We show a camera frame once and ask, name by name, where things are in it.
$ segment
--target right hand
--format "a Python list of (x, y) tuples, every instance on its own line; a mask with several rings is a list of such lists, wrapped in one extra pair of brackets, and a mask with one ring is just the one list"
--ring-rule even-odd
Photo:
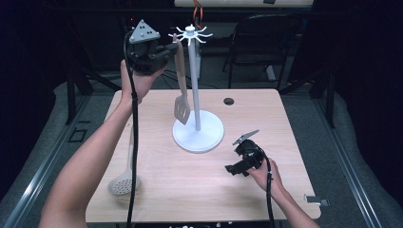
[[(284, 193), (285, 189), (282, 185), (281, 176), (279, 175), (276, 162), (272, 159), (269, 159), (269, 162), (272, 169), (271, 195), (273, 199), (276, 199), (276, 197), (279, 197)], [(263, 160), (259, 169), (250, 168), (247, 172), (255, 179), (258, 186), (266, 191), (268, 172), (267, 161)]]

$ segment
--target forearm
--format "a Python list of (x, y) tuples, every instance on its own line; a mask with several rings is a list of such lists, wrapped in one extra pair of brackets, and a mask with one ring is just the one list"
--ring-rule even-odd
[(119, 104), (67, 162), (50, 191), (44, 216), (54, 210), (85, 212), (131, 115), (130, 107)]
[(273, 197), (281, 208), (285, 217), (293, 228), (315, 228), (319, 227), (296, 203), (293, 197), (283, 189), (281, 194)]

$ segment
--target hand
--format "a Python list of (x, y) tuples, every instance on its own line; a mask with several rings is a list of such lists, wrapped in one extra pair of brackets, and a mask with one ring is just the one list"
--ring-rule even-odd
[[(166, 66), (157, 70), (155, 73), (149, 76), (140, 76), (139, 73), (133, 70), (133, 82), (136, 88), (138, 104), (143, 100), (143, 97), (148, 93), (155, 79), (160, 76), (166, 69)], [(122, 99), (121, 103), (131, 104), (131, 85), (128, 78), (128, 72), (125, 64), (125, 60), (121, 61), (121, 75), (122, 75)]]
[[(275, 161), (269, 159), (270, 166), (272, 169), (272, 184), (271, 184), (271, 195), (274, 200), (277, 197), (282, 196), (285, 189), (282, 185), (281, 176), (278, 172), (278, 167)], [(267, 187), (267, 161), (263, 160), (259, 169), (250, 168), (247, 172), (255, 179), (258, 186), (266, 191)]]

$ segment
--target white stand base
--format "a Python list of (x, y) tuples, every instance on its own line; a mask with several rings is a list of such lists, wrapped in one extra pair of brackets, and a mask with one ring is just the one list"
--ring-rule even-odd
[(178, 120), (174, 123), (172, 134), (176, 143), (191, 153), (205, 153), (218, 145), (224, 135), (222, 121), (213, 113), (200, 111), (201, 130), (196, 130), (195, 113), (190, 112), (186, 125)]

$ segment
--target black cable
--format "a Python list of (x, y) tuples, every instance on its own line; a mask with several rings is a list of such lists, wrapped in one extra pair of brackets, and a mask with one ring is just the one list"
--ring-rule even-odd
[(275, 218), (273, 216), (273, 207), (272, 207), (272, 194), (271, 194), (271, 187), (272, 187), (272, 167), (269, 162), (269, 158), (264, 156), (267, 161), (267, 185), (266, 185), (266, 201), (267, 201), (267, 212), (269, 213), (270, 219), (270, 228), (275, 228)]
[(166, 81), (166, 78), (168, 78), (168, 79), (170, 79), (170, 80), (174, 80), (174, 79), (173, 79), (172, 77), (170, 77), (169, 75), (166, 75), (166, 74), (164, 74), (164, 73), (163, 73), (161, 76), (162, 76), (161, 78), (163, 79), (163, 81), (165, 82), (165, 84), (166, 84), (169, 88), (173, 89), (173, 87), (171, 86), (171, 84)]
[[(176, 71), (172, 71), (172, 70), (166, 70), (165, 72), (164, 72), (164, 77), (166, 77), (166, 78), (168, 78), (168, 79), (170, 79), (170, 80), (172, 80), (172, 81), (174, 81), (174, 82), (178, 82), (178, 78), (177, 78), (177, 76), (175, 75), (175, 76), (170, 76), (170, 75), (168, 75), (168, 74), (166, 74), (166, 73), (172, 73), (172, 74), (176, 74)], [(166, 82), (166, 84), (170, 87), (170, 88), (173, 88), (172, 86), (170, 86), (170, 84), (167, 82), (167, 81), (165, 81)], [(186, 82), (186, 88), (192, 88), (192, 86), (190, 86), (187, 82)]]
[[(95, 80), (92, 79), (90, 76), (86, 76), (89, 80)], [(113, 80), (117, 80), (117, 79), (121, 79), (121, 75), (117, 74), (117, 75), (111, 75), (111, 76), (103, 76), (103, 78), (107, 79), (108, 81), (113, 81)]]
[(176, 71), (175, 71), (175, 70), (171, 70), (171, 69), (166, 69), (165, 72), (169, 72), (169, 73), (174, 73), (174, 74), (176, 74)]
[(209, 86), (209, 87), (212, 87), (212, 88), (219, 89), (218, 87), (216, 87), (214, 85), (209, 85), (209, 84), (201, 84), (201, 83), (199, 83), (199, 86)]
[(126, 65), (126, 70), (128, 73), (128, 78), (130, 80), (130, 86), (131, 86), (131, 98), (132, 98), (132, 111), (133, 111), (133, 160), (132, 160), (132, 181), (131, 181), (131, 191), (130, 191), (130, 203), (128, 206), (128, 212), (127, 212), (127, 223), (126, 223), (126, 228), (131, 228), (131, 217), (133, 215), (133, 204), (134, 204), (134, 198), (136, 196), (136, 179), (137, 179), (137, 153), (139, 149), (139, 107), (138, 107), (138, 97), (137, 97), (137, 92), (136, 92), (136, 87), (134, 86), (134, 81), (133, 81), (133, 68), (130, 67), (130, 64), (128, 62), (127, 58), (127, 53), (126, 53), (126, 43), (128, 40), (128, 36), (130, 35), (131, 31), (129, 31), (125, 35), (125, 40), (124, 40), (124, 56), (125, 56), (125, 65)]
[[(55, 9), (55, 7), (60, 8), (59, 1), (54, 1), (53, 0), (52, 3), (53, 3), (53, 6), (51, 6), (49, 4), (49, 2), (44, 2), (43, 4), (44, 4), (44, 7), (52, 7), (53, 9)], [(73, 34), (73, 36), (76, 38), (76, 41), (81, 45), (81, 48), (84, 50), (84, 52), (88, 56), (89, 61), (92, 61), (92, 63), (95, 63), (96, 66), (98, 68), (100, 68), (100, 64), (98, 63), (98, 61), (95, 60), (94, 56), (88, 50), (87, 45), (85, 44), (85, 42), (83, 40), (83, 37), (80, 35), (80, 33), (79, 33), (78, 29), (77, 29), (77, 26), (76, 26), (77, 23), (74, 22), (73, 17), (71, 17), (71, 15), (70, 15), (69, 18), (67, 19), (67, 15), (63, 15), (63, 19), (65, 20), (67, 26), (70, 28), (70, 31)]]

